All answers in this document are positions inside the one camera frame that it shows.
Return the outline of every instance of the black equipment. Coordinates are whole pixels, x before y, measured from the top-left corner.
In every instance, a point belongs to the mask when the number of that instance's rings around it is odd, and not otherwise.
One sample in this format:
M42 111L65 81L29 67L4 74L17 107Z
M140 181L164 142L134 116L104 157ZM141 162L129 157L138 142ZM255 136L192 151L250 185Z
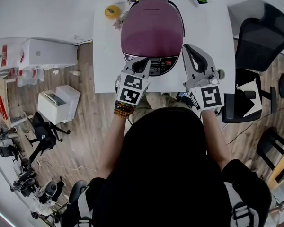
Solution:
M269 93L263 91L260 76L250 71L266 71L284 49L284 14L270 4L265 4L264 8L265 13L261 19L248 18L241 25L236 51L236 84L241 86L256 80L261 101L262 97L269 99L271 101L271 113L275 113L275 88L270 87ZM238 97L239 95L235 93L234 95L227 95L225 98L225 107L222 109L223 122L249 122L261 117L262 110L246 117L238 115L238 111L245 110L242 102L248 101L248 98L244 98L244 96Z
M40 194L37 195L40 203L46 203L51 199L57 191L57 183L50 181L44 189L41 190Z
M33 217L33 219L38 219L39 218L39 214L37 212L30 212L31 216Z
M68 198L68 203L72 204L73 202L75 202L79 198L81 193L83 193L86 190L86 188L87 188L87 182L85 182L84 180L77 181L71 189L71 193Z
M28 171L22 173L18 180L15 180L13 186L10 187L12 192L18 191L24 197L28 197L32 192L36 191L34 188L36 174L33 169L30 168Z
M18 154L19 154L19 151L12 145L9 145L7 147L5 147L5 146L0 147L0 155L2 157L14 156L15 159L13 161L18 161Z

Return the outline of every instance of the black office chair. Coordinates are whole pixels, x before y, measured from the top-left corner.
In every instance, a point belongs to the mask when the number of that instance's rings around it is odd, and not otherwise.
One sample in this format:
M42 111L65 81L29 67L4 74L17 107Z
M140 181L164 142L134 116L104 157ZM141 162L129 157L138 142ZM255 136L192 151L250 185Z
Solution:
M7 147L5 146L0 147L0 155L2 157L15 157L13 161L18 161L19 160L18 154L19 154L18 150L12 145L9 145Z
M91 211L96 203L97 195L102 188L102 179L93 178L89 184L81 180L75 183L71 189L69 204L67 209L60 216L60 224L62 227L75 226L81 219L79 205L82 202L78 202L80 195L85 192L85 199L87 201L87 209L84 207L85 211Z
M32 120L32 126L35 129L36 139L29 140L27 136L26 138L31 144L38 141L40 143L28 160L27 159L22 160L22 168L25 171L27 171L30 168L31 163L37 157L39 152L43 154L43 152L45 152L46 150L53 149L53 147L56 145L57 142L57 138L54 136L53 132L51 131L50 124L44 121L44 119L42 118L39 112L35 113Z
M273 27L284 36L284 13L268 3L264 5L264 10L265 13L260 23ZM281 98L284 98L284 74L279 79L279 94Z
M261 101L262 97L270 99L271 113L275 113L275 88L270 87L270 93L263 91L259 74L250 70L267 70L277 55L284 49L284 32L280 32L280 28L274 28L273 22L268 25L268 23L272 21L272 19L268 19L268 16L264 15L261 20L262 22L260 22L259 19L248 18L241 25L236 52L236 84L242 86L256 80ZM242 96L242 94L235 93L233 101L234 103L227 104L227 100L225 100L225 107L222 108L223 122L249 122L261 117L262 110L246 117L242 117L242 114L238 113L238 111L244 110L244 108L242 108L242 105L244 105L242 102L248 101L248 98L244 98L244 95Z
M278 30L279 33L284 35L284 13L274 6L268 3L264 4L264 16L259 22L267 27Z

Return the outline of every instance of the beaded bracelet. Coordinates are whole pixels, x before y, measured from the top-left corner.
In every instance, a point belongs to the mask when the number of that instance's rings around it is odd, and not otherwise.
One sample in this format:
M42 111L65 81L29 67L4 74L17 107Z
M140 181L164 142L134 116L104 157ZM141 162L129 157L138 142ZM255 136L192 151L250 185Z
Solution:
M116 101L114 114L122 118L128 118L134 112L134 106L131 104Z

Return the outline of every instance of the backpack strap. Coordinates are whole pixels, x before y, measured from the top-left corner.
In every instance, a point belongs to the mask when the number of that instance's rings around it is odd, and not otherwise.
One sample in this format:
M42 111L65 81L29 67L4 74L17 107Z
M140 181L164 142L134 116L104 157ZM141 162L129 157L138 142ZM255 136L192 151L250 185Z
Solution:
M258 213L244 204L231 183L224 183L232 206L231 227L258 227Z
M90 221L93 216L93 209L89 210L89 206L86 200L86 190L78 198L78 209L79 209L81 219L77 223L76 225L77 227L92 227L92 224Z

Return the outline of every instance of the white desk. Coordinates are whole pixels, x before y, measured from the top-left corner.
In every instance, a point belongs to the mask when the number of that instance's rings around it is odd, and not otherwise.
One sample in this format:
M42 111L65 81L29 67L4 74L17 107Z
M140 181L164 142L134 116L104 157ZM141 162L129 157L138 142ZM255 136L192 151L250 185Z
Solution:
M225 71L220 81L224 93L234 93L235 54L231 22L228 10L222 2L201 5L192 0L170 0L179 8L184 26L183 43L196 45L211 55L216 69ZM127 3L117 4L122 12L129 10ZM96 93L115 92L115 81L125 66L121 50L121 31L113 27L115 20L104 16L105 7L97 8L94 15L94 79ZM168 73L149 77L148 92L184 92L187 81L183 58L180 55L174 68Z

